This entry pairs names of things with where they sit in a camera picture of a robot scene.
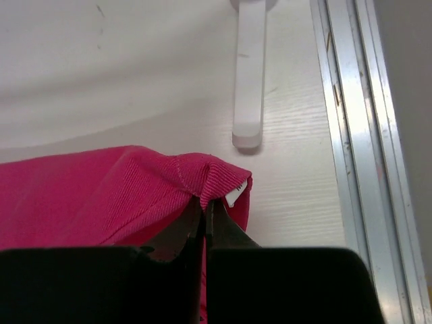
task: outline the pink cloth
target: pink cloth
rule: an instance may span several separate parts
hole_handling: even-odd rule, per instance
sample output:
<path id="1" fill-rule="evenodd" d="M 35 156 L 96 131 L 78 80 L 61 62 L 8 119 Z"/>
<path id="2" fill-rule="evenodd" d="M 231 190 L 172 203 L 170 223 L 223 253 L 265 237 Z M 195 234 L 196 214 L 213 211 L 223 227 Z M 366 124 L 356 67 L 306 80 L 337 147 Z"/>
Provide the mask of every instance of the pink cloth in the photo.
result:
<path id="1" fill-rule="evenodd" d="M 250 176 L 210 155 L 165 156 L 139 146 L 2 164 L 0 249 L 141 245 L 173 221 L 192 195 L 205 209 L 247 179 L 229 209 L 245 229 Z"/>

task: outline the white label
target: white label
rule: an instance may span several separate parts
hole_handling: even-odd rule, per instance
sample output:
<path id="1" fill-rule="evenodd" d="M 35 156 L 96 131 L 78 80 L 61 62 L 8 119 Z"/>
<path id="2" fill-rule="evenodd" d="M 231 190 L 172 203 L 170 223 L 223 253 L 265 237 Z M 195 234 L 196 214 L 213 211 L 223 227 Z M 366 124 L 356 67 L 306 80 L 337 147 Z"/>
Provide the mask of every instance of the white label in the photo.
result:
<path id="1" fill-rule="evenodd" d="M 234 206 L 234 203 L 240 197 L 240 195 L 243 193 L 244 189 L 246 189 L 248 185 L 248 180 L 240 184 L 237 188 L 232 190 L 231 192 L 228 192 L 225 196 L 225 199 L 227 200 L 228 206 L 232 208 Z"/>

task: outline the white wall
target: white wall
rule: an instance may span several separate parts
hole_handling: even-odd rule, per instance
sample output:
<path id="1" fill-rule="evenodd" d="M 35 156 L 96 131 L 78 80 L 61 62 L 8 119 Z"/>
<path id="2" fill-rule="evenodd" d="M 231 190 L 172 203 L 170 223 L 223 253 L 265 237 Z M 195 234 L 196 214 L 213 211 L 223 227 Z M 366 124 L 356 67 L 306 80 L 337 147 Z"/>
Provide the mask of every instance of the white wall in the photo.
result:
<path id="1" fill-rule="evenodd" d="M 432 285 L 432 1 L 375 2 L 425 270 Z"/>

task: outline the metal rail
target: metal rail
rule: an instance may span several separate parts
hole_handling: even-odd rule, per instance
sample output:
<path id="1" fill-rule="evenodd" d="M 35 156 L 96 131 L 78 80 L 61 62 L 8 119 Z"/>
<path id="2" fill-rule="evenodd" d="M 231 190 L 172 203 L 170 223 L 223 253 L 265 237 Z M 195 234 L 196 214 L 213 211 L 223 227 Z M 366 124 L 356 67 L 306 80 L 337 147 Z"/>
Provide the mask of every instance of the metal rail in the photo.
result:
<path id="1" fill-rule="evenodd" d="M 310 5 L 347 245 L 388 323 L 432 323 L 373 1 Z"/>

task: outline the table surface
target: table surface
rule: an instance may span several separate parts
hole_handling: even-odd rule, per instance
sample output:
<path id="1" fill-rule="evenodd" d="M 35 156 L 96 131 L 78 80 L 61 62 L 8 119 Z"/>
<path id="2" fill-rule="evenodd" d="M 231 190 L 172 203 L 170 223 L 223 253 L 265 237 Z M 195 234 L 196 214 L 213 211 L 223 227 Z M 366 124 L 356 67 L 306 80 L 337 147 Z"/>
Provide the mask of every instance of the table surface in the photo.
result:
<path id="1" fill-rule="evenodd" d="M 0 3 L 0 162 L 138 144 L 253 172 L 249 235 L 344 246 L 311 9 L 267 15 L 263 145 L 231 142 L 237 13 L 228 0 Z"/>

